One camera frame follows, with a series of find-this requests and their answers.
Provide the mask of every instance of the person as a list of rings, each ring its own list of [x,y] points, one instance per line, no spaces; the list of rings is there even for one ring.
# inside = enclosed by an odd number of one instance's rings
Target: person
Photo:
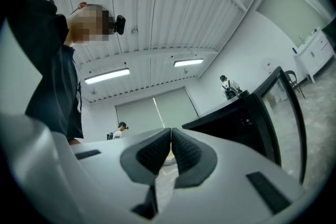
[[[222,93],[227,98],[227,100],[235,97],[239,93],[243,92],[240,89],[240,86],[234,80],[227,80],[227,77],[224,75],[220,76],[220,80],[222,81]]]
[[[123,121],[120,122],[119,125],[118,125],[118,129],[116,129],[116,130],[113,132],[113,139],[120,138],[120,137],[122,136],[122,132],[123,132],[125,129],[128,129],[128,127],[126,126],[126,123],[124,123]]]
[[[114,20],[101,5],[81,2],[68,17],[57,15],[53,0],[16,0],[8,23],[26,56],[41,73],[26,114],[66,136],[70,145],[83,138],[81,85],[74,44],[87,45],[113,34]]]

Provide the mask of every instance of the hair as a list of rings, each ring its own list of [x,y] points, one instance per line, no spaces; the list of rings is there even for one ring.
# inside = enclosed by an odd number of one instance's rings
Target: hair
[[[108,40],[108,36],[113,34],[113,32],[115,32],[114,31],[114,17],[102,5],[87,4],[87,7],[91,10],[102,11],[102,35],[103,35],[103,40]]]
[[[224,81],[224,80],[226,80],[226,79],[227,79],[227,77],[226,77],[226,76],[224,76],[224,75],[221,75],[221,76],[219,77],[219,79],[220,79],[221,81]]]
[[[124,126],[126,128],[126,123],[124,122],[119,122],[118,128],[120,128],[121,126]]]

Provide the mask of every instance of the white ceiling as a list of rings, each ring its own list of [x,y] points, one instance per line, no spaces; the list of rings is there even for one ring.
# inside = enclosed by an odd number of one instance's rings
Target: white ceiling
[[[71,14],[80,2],[102,4],[126,18],[124,34],[89,46],[74,46],[89,102],[146,91],[165,83],[199,77],[214,60],[253,0],[55,0],[58,12]],[[177,60],[203,58],[200,65],[174,68]],[[83,79],[128,67],[130,75],[92,85]]]

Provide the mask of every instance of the white cabinet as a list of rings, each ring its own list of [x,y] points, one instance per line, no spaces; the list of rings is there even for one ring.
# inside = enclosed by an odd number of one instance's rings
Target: white cabinet
[[[307,38],[306,43],[297,49],[294,55],[302,65],[303,70],[315,83],[314,75],[336,54],[321,30]]]

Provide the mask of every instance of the fluorescent light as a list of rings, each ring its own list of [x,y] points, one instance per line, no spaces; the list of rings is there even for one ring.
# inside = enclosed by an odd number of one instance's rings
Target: fluorescent light
[[[112,79],[112,78],[116,78],[120,76],[125,76],[125,75],[128,75],[129,73],[130,73],[130,69],[124,68],[124,69],[120,69],[120,70],[116,70],[112,72],[99,74],[99,75],[96,75],[90,78],[86,78],[84,79],[84,81],[86,82],[86,84],[92,84],[92,83],[96,83],[96,82],[99,82],[105,79]]]
[[[193,60],[176,61],[174,63],[174,67],[196,65],[197,63],[201,63],[201,62],[203,62],[203,59],[193,59]]]

